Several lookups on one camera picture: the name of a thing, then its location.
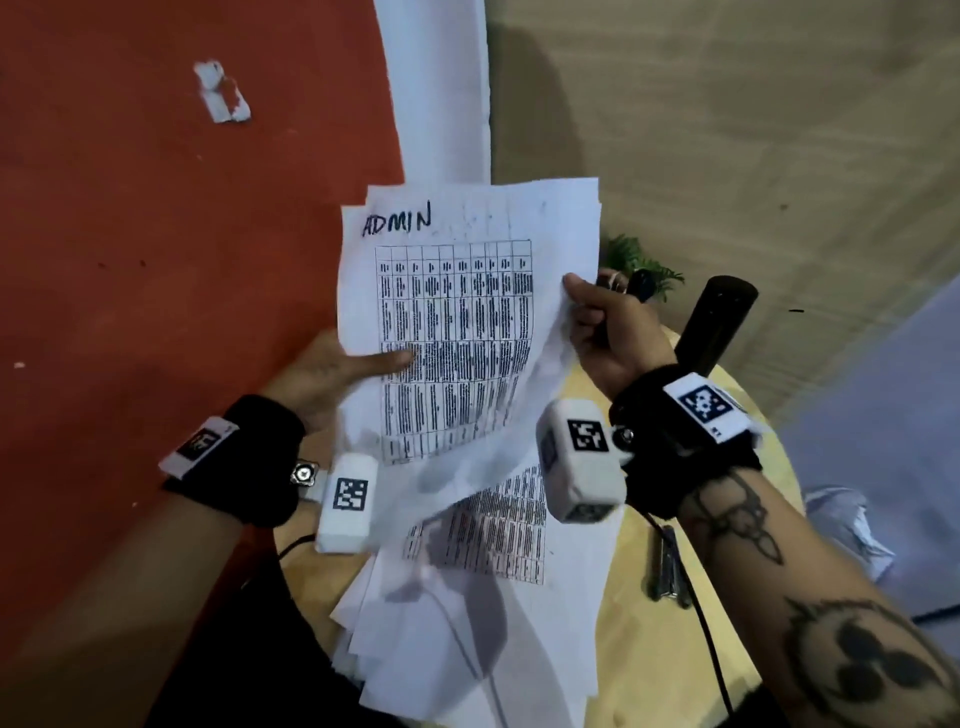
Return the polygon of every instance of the green plant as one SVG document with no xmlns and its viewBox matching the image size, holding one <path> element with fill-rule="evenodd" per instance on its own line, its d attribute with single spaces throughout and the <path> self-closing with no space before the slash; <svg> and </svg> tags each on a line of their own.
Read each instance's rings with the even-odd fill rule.
<svg viewBox="0 0 960 728">
<path fill-rule="evenodd" d="M 666 301 L 666 294 L 674 290 L 674 283 L 685 283 L 683 273 L 678 273 L 672 268 L 660 265 L 652 257 L 647 257 L 640 247 L 640 241 L 635 237 L 617 235 L 608 239 L 606 241 L 604 265 L 620 271 L 627 278 L 641 268 L 650 271 L 657 283 L 657 290 L 654 295 L 661 301 Z"/>
</svg>

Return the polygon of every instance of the beige wall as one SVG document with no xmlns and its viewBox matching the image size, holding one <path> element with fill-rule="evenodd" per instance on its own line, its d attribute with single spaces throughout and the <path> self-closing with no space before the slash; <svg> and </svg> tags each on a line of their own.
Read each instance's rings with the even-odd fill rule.
<svg viewBox="0 0 960 728">
<path fill-rule="evenodd" d="M 487 12 L 493 180 L 599 176 L 605 229 L 687 274 L 675 328 L 708 277 L 753 282 L 723 363 L 775 422 L 960 273 L 960 2 Z"/>
</svg>

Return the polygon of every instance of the forearm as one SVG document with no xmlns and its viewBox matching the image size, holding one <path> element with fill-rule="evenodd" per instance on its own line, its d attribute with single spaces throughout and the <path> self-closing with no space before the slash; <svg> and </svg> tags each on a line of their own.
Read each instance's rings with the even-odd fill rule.
<svg viewBox="0 0 960 728">
<path fill-rule="evenodd" d="M 960 725 L 955 666 L 762 474 L 709 483 L 679 519 L 794 724 Z"/>
<path fill-rule="evenodd" d="M 171 496 L 28 640 L 0 685 L 10 725 L 139 725 L 242 525 Z"/>
</svg>

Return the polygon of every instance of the stack of papers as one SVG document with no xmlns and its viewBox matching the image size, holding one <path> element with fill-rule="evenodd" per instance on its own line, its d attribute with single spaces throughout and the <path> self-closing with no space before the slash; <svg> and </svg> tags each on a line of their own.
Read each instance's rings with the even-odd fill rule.
<svg viewBox="0 0 960 728">
<path fill-rule="evenodd" d="M 343 216 L 341 342 L 417 358 L 341 409 L 338 450 L 381 469 L 334 666 L 397 716 L 579 727 L 622 514 L 553 520 L 534 429 L 574 362 L 562 276 L 596 275 L 597 181 L 371 187 Z"/>
</svg>

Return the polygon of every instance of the round wooden table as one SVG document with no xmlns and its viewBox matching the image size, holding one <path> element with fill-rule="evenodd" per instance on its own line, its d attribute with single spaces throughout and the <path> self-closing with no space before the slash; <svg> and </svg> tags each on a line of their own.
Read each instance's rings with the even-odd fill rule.
<svg viewBox="0 0 960 728">
<path fill-rule="evenodd" d="M 676 343 L 676 334 L 671 331 L 670 335 Z M 754 402 L 723 369 L 715 368 L 710 378 L 765 422 Z M 604 412 L 610 406 L 579 366 L 567 379 L 562 396 L 594 400 Z M 304 440 L 301 453 L 328 467 L 330 448 L 330 438 L 321 434 Z M 773 432 L 764 436 L 759 457 L 770 481 L 795 508 L 803 510 L 797 477 Z M 319 506 L 302 502 L 294 517 L 275 530 L 277 550 L 316 532 L 318 517 Z M 759 684 L 759 675 L 679 528 L 677 536 L 735 704 Z M 649 524 L 628 508 L 597 619 L 600 692 L 589 702 L 586 726 L 707 728 L 726 716 L 696 614 L 681 609 L 672 599 L 651 601 L 644 592 L 650 543 Z M 329 614 L 368 558 L 368 554 L 330 556 L 300 546 L 283 560 L 290 592 L 327 654 L 333 653 L 340 633 Z"/>
</svg>

